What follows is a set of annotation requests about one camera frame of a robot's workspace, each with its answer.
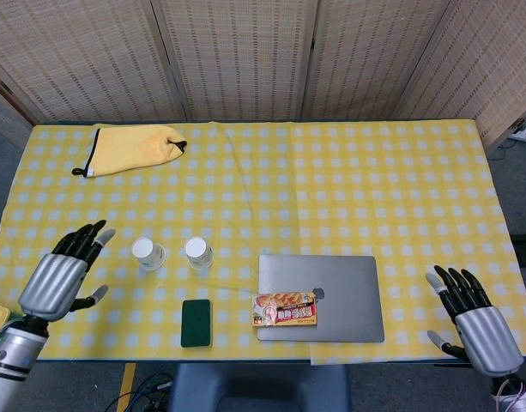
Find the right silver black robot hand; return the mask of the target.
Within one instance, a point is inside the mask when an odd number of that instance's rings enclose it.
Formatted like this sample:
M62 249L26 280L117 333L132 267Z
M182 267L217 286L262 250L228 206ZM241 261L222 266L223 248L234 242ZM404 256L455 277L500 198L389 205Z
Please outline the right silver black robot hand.
M516 373L523 364L523 355L504 316L491 303L479 280L468 270L444 269L439 265L432 273L426 273L426 280L463 345L447 342L434 330L427 332L430 341L489 378Z

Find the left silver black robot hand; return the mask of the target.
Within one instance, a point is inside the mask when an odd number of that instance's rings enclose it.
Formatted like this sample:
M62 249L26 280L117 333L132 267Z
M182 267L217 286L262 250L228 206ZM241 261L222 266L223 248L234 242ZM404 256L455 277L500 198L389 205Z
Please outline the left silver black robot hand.
M100 252L115 234L114 229L103 231L105 224L105 220L100 220L67 233L41 258L18 299L25 315L56 322L67 313L88 309L104 298L107 285L85 298L77 294Z

